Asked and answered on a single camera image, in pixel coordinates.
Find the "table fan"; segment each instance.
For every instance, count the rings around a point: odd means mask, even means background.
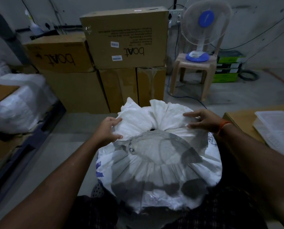
[[[188,0],[181,18],[181,31],[185,39],[197,48],[186,55],[186,60],[208,61],[209,54],[203,51],[203,47],[225,33],[223,25],[230,16],[231,6],[224,0]]]

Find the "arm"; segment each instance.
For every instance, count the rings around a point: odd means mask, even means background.
[[[121,120],[104,119],[90,139],[4,216],[0,228],[63,227],[96,151],[122,138],[111,132],[111,127]]]
[[[218,133],[222,119],[209,110],[184,113],[188,117],[200,117],[201,122],[191,123],[189,128],[201,128]],[[284,225],[284,156],[239,130],[226,124],[219,136],[231,148],[249,179],[257,185],[269,201]]]

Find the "wall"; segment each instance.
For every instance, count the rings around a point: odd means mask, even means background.
[[[58,24],[53,8],[48,0],[24,0],[35,22],[44,25],[45,22]],[[79,16],[95,10],[120,9],[146,6],[170,7],[173,0],[52,0],[60,13],[62,24],[80,24]],[[177,0],[185,5],[187,0]],[[249,41],[262,33],[284,17],[284,0],[227,0],[232,7],[232,20],[227,29],[221,48],[231,48]],[[0,0],[0,12],[13,29],[26,28],[29,24],[25,14],[25,6],[21,0]],[[264,35],[237,48],[249,58],[263,46],[272,41],[284,31],[284,20]],[[20,34],[24,42],[29,40],[30,32]],[[167,47],[167,64],[171,67],[174,61],[174,50],[177,39],[177,26],[169,31]],[[17,63],[7,52],[8,62]],[[284,34],[277,40],[252,57],[247,62],[248,67],[284,67]]]

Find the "blue fan base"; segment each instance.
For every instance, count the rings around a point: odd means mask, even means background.
[[[208,55],[207,52],[203,53],[201,56],[199,56],[198,58],[195,58],[195,57],[191,57],[189,55],[190,53],[188,53],[185,57],[185,59],[187,61],[191,61],[191,62],[205,62],[205,61],[208,61],[210,56]]]

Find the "hand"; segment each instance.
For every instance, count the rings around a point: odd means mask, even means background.
[[[113,117],[106,117],[102,121],[91,137],[97,142],[99,148],[108,145],[110,142],[115,142],[117,139],[123,138],[122,135],[113,134],[111,131],[111,127],[116,126],[121,121],[122,118],[115,119]]]
[[[208,109],[201,109],[193,112],[183,113],[185,117],[200,117],[200,122],[188,124],[188,128],[199,128],[208,132],[218,133],[221,117]]]

